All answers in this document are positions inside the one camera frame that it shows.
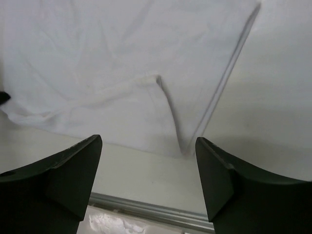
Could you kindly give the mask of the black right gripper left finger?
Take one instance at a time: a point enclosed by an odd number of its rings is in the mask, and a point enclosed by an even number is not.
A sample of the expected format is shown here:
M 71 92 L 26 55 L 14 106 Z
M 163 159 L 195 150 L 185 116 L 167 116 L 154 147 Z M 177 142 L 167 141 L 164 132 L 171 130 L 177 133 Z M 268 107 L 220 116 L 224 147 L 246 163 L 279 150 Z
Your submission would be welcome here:
M 84 220 L 102 150 L 93 135 L 0 175 L 2 234 L 75 234 Z

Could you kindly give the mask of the white skirt cloth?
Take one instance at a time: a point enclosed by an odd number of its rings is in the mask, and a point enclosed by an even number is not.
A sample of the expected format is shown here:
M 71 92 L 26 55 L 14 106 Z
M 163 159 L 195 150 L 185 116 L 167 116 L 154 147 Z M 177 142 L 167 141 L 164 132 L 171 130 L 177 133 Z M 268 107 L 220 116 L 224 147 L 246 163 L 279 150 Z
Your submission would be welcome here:
M 257 0 L 3 0 L 2 110 L 15 124 L 191 155 Z

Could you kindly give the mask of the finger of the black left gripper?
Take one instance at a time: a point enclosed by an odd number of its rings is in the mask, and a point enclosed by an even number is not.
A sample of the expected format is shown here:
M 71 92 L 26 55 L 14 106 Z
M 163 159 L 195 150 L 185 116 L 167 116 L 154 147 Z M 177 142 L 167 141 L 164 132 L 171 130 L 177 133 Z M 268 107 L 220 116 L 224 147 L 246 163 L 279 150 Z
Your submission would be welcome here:
M 8 93 L 6 93 L 4 91 L 0 91 L 0 105 L 5 104 L 10 99 L 11 99 L 11 96 Z

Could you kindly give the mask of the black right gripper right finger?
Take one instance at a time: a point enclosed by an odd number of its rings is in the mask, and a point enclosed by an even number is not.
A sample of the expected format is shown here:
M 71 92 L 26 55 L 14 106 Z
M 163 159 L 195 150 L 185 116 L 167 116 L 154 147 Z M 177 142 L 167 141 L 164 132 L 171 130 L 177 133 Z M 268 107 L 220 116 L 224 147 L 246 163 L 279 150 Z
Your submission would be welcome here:
M 311 182 L 261 169 L 203 137 L 196 140 L 195 154 L 215 233 L 311 233 Z

